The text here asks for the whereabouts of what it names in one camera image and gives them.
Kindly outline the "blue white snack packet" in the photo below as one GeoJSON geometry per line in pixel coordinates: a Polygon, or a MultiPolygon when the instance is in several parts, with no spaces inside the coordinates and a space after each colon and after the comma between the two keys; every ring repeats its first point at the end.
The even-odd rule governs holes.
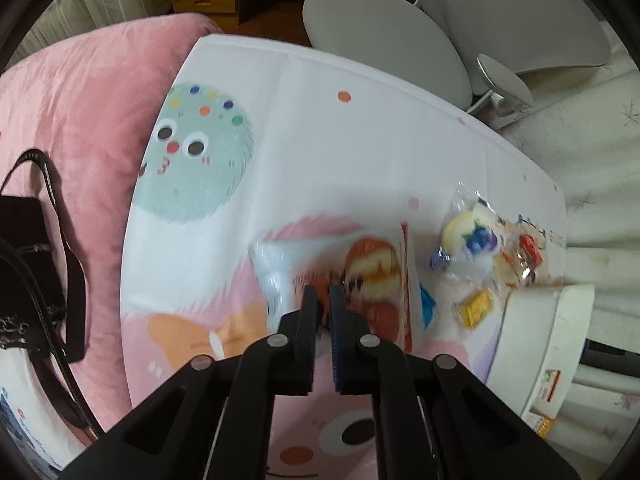
{"type": "Polygon", "coordinates": [[[421,318],[424,328],[429,328],[435,319],[436,301],[423,284],[420,284],[421,318]]]}

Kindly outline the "red white cake snack bag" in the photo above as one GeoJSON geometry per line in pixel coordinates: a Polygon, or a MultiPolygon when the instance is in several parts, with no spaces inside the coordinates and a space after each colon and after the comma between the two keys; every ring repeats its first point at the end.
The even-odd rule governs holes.
{"type": "Polygon", "coordinates": [[[250,248],[250,261],[266,298],[271,333],[283,315],[300,307],[307,285],[316,289],[324,318],[330,288],[340,286],[346,306],[367,319],[372,333],[411,350],[418,279],[405,224],[382,231],[265,240],[250,248]]]}

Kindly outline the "small yellow snack packet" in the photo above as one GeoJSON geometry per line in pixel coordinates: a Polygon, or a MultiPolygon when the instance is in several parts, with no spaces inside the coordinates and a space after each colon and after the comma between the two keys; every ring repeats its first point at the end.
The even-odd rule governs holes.
{"type": "Polygon", "coordinates": [[[489,288],[473,292],[456,307],[459,324],[465,330],[474,330],[494,310],[494,295],[489,288]]]}

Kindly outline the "blueberry pastry packet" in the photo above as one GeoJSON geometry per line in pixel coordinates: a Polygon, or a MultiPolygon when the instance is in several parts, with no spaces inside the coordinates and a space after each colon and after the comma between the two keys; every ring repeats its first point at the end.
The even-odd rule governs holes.
{"type": "Polygon", "coordinates": [[[479,283],[494,270],[494,260],[504,244],[506,225],[502,219],[480,194],[459,183],[428,266],[479,283]]]}

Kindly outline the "white plastic storage bin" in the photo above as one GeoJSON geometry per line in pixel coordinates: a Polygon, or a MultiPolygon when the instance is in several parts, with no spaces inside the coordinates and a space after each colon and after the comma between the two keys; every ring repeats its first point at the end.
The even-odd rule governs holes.
{"type": "Polygon", "coordinates": [[[486,385],[518,416],[558,416],[582,356],[593,301],[591,284],[510,293],[486,385]],[[545,370],[561,371],[550,403],[537,401],[545,370]]]}

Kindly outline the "red white barcode packet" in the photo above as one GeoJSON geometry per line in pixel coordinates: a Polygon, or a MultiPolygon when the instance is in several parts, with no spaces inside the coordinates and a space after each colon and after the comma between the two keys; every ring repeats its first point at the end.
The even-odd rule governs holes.
{"type": "Polygon", "coordinates": [[[560,370],[545,370],[540,378],[537,401],[550,403],[560,378],[560,370]]]}

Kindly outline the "clear biscuit packet red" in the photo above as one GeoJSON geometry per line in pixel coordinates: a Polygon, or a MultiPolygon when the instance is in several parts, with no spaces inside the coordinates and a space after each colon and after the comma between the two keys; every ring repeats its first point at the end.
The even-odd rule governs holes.
{"type": "Polygon", "coordinates": [[[494,260],[494,277],[507,289],[562,285],[565,257],[564,237],[520,214],[506,230],[506,244],[494,260]]]}

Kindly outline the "orange white snack packet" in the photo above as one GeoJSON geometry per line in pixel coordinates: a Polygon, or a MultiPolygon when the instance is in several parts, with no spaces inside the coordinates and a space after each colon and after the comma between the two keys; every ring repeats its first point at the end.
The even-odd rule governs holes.
{"type": "Polygon", "coordinates": [[[523,414],[522,419],[538,437],[543,439],[548,437],[555,423],[553,418],[541,415],[535,411],[527,411],[523,414]]]}

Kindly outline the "black handbag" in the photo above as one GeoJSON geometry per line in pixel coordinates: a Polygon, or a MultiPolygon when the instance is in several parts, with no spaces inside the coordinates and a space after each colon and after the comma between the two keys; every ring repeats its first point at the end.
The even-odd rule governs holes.
{"type": "Polygon", "coordinates": [[[44,395],[63,420],[104,434],[70,366],[86,355],[87,285],[64,234],[62,282],[37,197],[1,195],[1,348],[24,350],[44,395]]]}

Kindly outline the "white floral curtain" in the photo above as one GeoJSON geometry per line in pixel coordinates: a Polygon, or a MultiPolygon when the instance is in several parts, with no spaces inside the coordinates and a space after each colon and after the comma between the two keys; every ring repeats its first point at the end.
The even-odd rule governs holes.
{"type": "MultiPolygon", "coordinates": [[[[565,194],[570,284],[596,289],[588,337],[639,350],[639,70],[611,27],[608,64],[529,75],[535,106],[484,121],[565,194]]],[[[578,368],[550,431],[569,456],[608,465],[639,419],[639,382],[578,368]]]]}

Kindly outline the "pink blanket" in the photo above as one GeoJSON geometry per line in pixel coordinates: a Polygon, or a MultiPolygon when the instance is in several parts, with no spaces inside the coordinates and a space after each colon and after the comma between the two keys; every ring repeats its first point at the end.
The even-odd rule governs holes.
{"type": "Polygon", "coordinates": [[[72,370],[105,430],[131,408],[120,265],[140,162],[182,63],[219,31],[201,14],[144,18],[52,44],[1,77],[1,171],[28,148],[51,159],[63,230],[87,281],[86,355],[72,370]]]}

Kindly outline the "grey office chair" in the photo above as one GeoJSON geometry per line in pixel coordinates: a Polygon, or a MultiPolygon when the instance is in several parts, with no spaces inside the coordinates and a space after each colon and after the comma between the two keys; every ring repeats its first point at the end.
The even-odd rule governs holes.
{"type": "Polygon", "coordinates": [[[382,70],[472,114],[535,103],[523,75],[611,57],[582,0],[305,0],[322,52],[382,70]]]}

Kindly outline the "white lace covered bed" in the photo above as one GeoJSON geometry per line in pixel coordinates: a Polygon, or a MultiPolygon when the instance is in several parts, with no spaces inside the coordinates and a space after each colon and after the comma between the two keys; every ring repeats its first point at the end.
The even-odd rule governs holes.
{"type": "Polygon", "coordinates": [[[53,0],[16,48],[11,65],[58,41],[126,21],[163,15],[171,0],[53,0]]]}

